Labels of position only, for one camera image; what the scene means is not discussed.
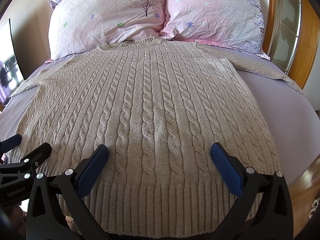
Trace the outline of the beige cable-knit sweater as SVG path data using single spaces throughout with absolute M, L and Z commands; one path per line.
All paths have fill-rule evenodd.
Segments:
M 52 176 L 106 145 L 107 164 L 85 198 L 105 231 L 155 238 L 212 232 L 235 201 L 210 157 L 213 143 L 260 173 L 280 169 L 239 70 L 300 91 L 282 72 L 195 42 L 150 38 L 75 55 L 17 89 L 38 88 L 9 161 L 48 142 L 52 153 L 40 171 Z

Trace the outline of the window with curtain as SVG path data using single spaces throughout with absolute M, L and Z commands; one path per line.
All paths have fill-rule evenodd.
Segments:
M 24 81 L 16 59 L 11 33 L 11 21 L 1 26 L 1 104 L 5 106 L 11 94 Z

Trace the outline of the lilac bed sheet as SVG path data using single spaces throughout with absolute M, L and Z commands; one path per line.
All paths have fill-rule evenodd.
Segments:
M 245 63 L 265 65 L 280 72 L 271 61 L 236 50 L 210 46 L 223 51 L 233 63 L 245 58 Z M 257 74 L 237 70 L 250 88 L 267 121 L 277 147 L 281 171 L 289 187 L 309 168 L 319 155 L 319 118 L 303 94 L 282 80 L 271 80 Z M 14 96 L 1 114 L 1 140 L 16 132 L 18 123 L 37 92 L 31 88 Z

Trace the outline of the pink pillow with tree print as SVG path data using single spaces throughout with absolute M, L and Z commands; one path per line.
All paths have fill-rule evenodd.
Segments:
M 50 0 L 50 58 L 159 36 L 165 0 Z

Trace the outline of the pink pillow with flower print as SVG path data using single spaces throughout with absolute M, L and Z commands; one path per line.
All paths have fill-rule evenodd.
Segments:
M 167 0 L 160 37 L 234 49 L 267 59 L 260 0 Z

